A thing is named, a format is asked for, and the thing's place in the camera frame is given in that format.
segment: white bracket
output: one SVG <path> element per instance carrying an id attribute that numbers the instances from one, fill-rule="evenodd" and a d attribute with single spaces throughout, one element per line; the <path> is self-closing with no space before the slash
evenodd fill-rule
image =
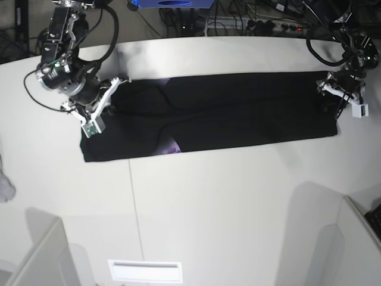
<path id="1" fill-rule="evenodd" d="M 106 126 L 102 120 L 101 114 L 103 109 L 110 104 L 110 98 L 112 94 L 117 90 L 119 84 L 120 84 L 119 77 L 115 77 L 111 79 L 111 86 L 103 94 L 101 100 L 99 100 L 99 103 L 95 111 L 90 114 L 89 121 L 87 121 L 84 116 L 82 116 L 75 110 L 70 112 L 76 119 L 81 121 L 81 128 L 84 131 L 87 138 L 90 138 L 94 134 L 102 133 L 103 130 L 105 130 Z M 62 107 L 67 111 L 72 110 L 72 108 L 69 106 L 69 103 L 67 101 L 65 101 L 62 104 Z"/>
<path id="2" fill-rule="evenodd" d="M 368 104 L 360 104 L 358 101 L 353 100 L 349 96 L 345 95 L 342 91 L 339 91 L 337 89 L 334 89 L 326 83 L 321 87 L 323 91 L 327 91 L 332 95 L 336 95 L 338 97 L 342 97 L 344 101 L 347 101 L 352 105 L 352 116 L 357 118 L 362 118 L 364 116 L 369 116 L 369 107 Z"/>

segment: white table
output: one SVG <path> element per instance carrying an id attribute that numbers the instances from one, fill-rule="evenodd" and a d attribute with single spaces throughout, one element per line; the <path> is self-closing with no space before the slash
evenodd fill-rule
<path id="1" fill-rule="evenodd" d="M 336 59 L 342 53 L 334 43 L 316 46 Z M 342 194 L 381 185 L 380 69 L 367 79 L 370 117 L 345 110 L 332 138 L 85 163 L 78 121 L 44 110 L 23 88 L 38 62 L 0 66 L 0 152 L 17 188 L 15 200 L 0 205 L 0 260 L 20 262 L 32 244 L 26 210 L 36 208 L 62 217 L 77 267 L 89 261 L 100 286 L 122 284 L 111 280 L 107 259 L 183 262 L 187 286 L 303 285 Z M 101 76 L 313 70 L 328 67 L 303 40 L 210 37 L 119 44 Z M 38 100 L 62 102 L 33 76 L 27 84 Z"/>

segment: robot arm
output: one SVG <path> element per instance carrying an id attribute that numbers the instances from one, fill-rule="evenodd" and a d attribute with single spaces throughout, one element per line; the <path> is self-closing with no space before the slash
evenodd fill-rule
<path id="1" fill-rule="evenodd" d="M 53 1 L 58 4 L 49 25 L 48 37 L 42 47 L 37 77 L 47 90 L 57 89 L 68 96 L 61 106 L 80 119 L 89 138 L 102 133 L 105 125 L 103 109 L 110 104 L 111 95 L 121 83 L 119 78 L 100 82 L 96 73 L 115 48 L 118 36 L 118 18 L 107 6 L 110 1 Z M 114 36 L 106 54 L 93 61 L 79 58 L 79 44 L 89 33 L 84 10 L 103 9 L 114 19 Z"/>
<path id="2" fill-rule="evenodd" d="M 317 89 L 323 96 L 341 97 L 336 118 L 345 104 L 352 105 L 354 117 L 368 116 L 368 105 L 364 102 L 365 78 L 369 70 L 379 65 L 379 53 L 370 37 L 351 21 L 352 5 L 349 0 L 305 0 L 304 4 L 317 17 L 320 25 L 312 27 L 307 35 L 307 48 L 322 63 L 341 66 L 338 72 L 329 72 L 327 78 L 317 81 Z M 311 46 L 311 38 L 317 27 L 329 31 L 332 38 L 342 44 L 343 59 L 336 63 L 324 60 Z"/>

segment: vent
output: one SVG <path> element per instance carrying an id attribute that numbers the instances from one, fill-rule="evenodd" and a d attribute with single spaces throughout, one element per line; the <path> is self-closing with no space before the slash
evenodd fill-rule
<path id="1" fill-rule="evenodd" d="M 144 283 L 182 283 L 183 269 L 180 262 L 143 262 L 109 260 L 115 281 Z"/>
<path id="2" fill-rule="evenodd" d="M 189 1 L 181 1 L 181 0 L 161 1 L 158 4 L 163 6 L 190 6 L 192 5 L 192 3 Z"/>

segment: folded garment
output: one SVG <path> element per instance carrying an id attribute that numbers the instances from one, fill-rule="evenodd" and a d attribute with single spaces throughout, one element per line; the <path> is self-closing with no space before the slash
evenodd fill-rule
<path id="1" fill-rule="evenodd" d="M 321 108 L 325 71 L 242 73 L 138 80 L 112 96 L 106 129 L 87 139 L 85 161 L 254 146 L 338 133 Z"/>

